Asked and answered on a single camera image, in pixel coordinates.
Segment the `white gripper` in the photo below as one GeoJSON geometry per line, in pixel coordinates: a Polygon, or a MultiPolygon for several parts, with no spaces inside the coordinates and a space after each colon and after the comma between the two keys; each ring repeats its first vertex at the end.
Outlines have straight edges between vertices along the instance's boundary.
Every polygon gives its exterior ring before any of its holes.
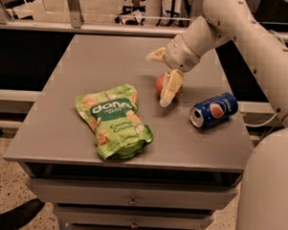
{"type": "Polygon", "coordinates": [[[191,71],[206,51],[206,41],[201,35],[180,34],[168,43],[145,56],[147,61],[164,63],[172,68],[170,73],[163,74],[160,106],[168,107],[179,94],[184,83],[184,73],[191,71]]]}

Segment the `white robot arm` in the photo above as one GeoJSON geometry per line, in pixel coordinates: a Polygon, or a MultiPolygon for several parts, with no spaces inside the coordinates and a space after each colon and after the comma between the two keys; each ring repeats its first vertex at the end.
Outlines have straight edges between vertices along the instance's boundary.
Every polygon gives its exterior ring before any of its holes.
{"type": "Polygon", "coordinates": [[[168,106],[208,50],[232,40],[283,128],[255,146],[240,185],[235,230],[288,230],[288,48],[252,16],[246,0],[203,0],[203,15],[165,48],[146,58],[177,73],[168,77],[160,105],[168,106]]]}

